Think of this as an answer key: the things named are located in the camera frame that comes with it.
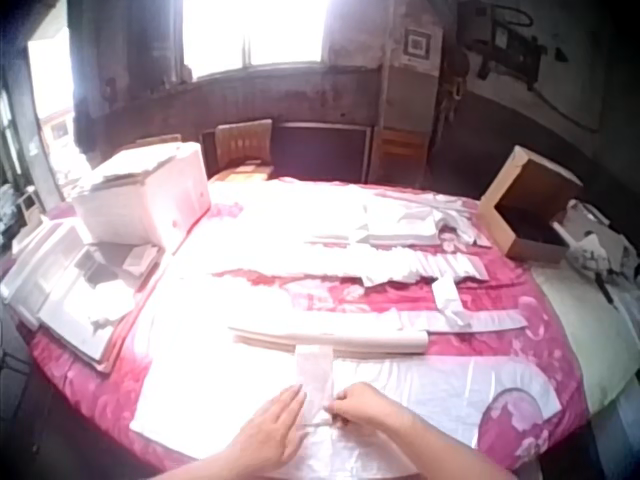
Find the cardboard box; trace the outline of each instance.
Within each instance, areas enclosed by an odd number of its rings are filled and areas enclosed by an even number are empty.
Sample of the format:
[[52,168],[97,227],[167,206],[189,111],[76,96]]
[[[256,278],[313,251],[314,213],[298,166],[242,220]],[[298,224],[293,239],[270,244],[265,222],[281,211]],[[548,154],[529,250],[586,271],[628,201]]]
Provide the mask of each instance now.
[[551,222],[581,189],[568,170],[516,146],[480,200],[480,220],[507,257],[559,263],[568,247]]
[[71,201],[92,243],[173,253],[211,206],[200,144],[123,150],[83,177]]

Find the pink bedspread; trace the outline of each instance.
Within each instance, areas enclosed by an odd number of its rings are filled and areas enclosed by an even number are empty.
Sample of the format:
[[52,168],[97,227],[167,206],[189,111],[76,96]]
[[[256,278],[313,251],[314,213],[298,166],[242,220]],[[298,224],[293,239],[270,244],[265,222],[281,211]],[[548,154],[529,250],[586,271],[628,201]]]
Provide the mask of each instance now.
[[[283,195],[291,195],[291,202],[295,202],[296,192],[300,191],[300,183],[296,183],[297,188],[291,189],[290,181],[277,181],[277,188],[282,189]],[[327,189],[333,188],[344,187],[327,185]],[[160,282],[170,282],[179,267],[214,254],[207,248],[207,239],[233,222],[241,211],[239,204],[214,204],[194,227]],[[440,247],[428,250],[442,251]],[[520,308],[529,326],[496,333],[432,334],[426,353],[511,355],[527,359],[548,376],[562,405],[562,411],[552,418],[542,421],[535,401],[518,391],[506,392],[496,398],[484,414],[478,448],[501,465],[513,468],[537,456],[587,421],[582,375],[559,319],[530,273],[493,248],[471,247],[468,253],[482,259],[491,279],[486,283],[466,281],[458,286],[465,308]],[[291,282],[256,275],[252,275],[252,279],[279,284],[289,291],[299,307],[309,310],[436,309],[426,282],[401,286],[387,284],[365,294],[363,287],[355,281],[306,279]],[[151,365],[146,339],[153,321],[152,315],[145,313],[142,308],[109,376],[93,370],[45,329],[36,333],[30,349],[45,375],[79,412],[139,458],[166,470],[189,459],[129,429],[142,383]]]

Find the person's right hand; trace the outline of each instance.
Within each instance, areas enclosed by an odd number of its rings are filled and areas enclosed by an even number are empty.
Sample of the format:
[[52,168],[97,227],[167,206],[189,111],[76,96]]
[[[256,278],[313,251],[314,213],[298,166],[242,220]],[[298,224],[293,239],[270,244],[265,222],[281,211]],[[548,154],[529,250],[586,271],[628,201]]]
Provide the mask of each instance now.
[[336,418],[338,424],[353,422],[381,429],[402,416],[406,409],[372,385],[355,383],[338,393],[325,410]]

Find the chair backrest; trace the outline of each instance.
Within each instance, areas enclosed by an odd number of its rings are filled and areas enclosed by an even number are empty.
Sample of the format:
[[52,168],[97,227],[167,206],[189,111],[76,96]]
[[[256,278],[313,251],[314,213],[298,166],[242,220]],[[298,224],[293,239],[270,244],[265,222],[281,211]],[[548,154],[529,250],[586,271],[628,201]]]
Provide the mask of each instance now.
[[399,130],[374,130],[370,182],[417,187],[427,173],[426,134]]
[[376,129],[381,154],[424,160],[427,156],[427,137],[413,132]]
[[216,153],[218,167],[223,170],[230,164],[247,160],[259,160],[271,164],[271,130],[273,121],[220,125],[216,128]]

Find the brown cardboard box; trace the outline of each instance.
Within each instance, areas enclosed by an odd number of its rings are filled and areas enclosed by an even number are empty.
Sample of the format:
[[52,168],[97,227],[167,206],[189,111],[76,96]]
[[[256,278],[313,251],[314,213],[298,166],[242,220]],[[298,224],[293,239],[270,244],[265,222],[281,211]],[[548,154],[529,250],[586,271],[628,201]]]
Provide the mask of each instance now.
[[516,146],[480,200],[480,220],[507,257],[559,263],[568,247],[550,223],[581,189],[568,170]]

